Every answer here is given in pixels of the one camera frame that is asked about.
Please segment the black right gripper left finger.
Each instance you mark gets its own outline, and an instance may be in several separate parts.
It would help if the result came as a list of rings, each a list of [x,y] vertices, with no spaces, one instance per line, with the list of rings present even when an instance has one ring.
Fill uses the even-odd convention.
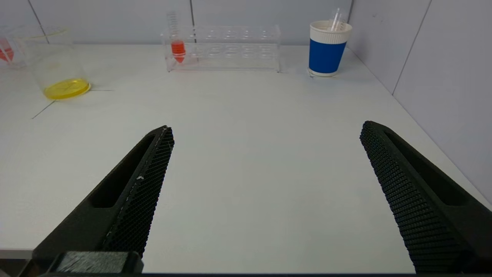
[[[150,131],[32,252],[47,267],[67,251],[145,251],[175,145],[173,131]]]

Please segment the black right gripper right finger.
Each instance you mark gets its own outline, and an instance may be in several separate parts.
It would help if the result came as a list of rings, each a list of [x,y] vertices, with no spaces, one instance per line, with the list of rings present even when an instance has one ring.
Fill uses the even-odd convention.
[[[491,210],[390,128],[360,134],[416,272],[491,272]]]

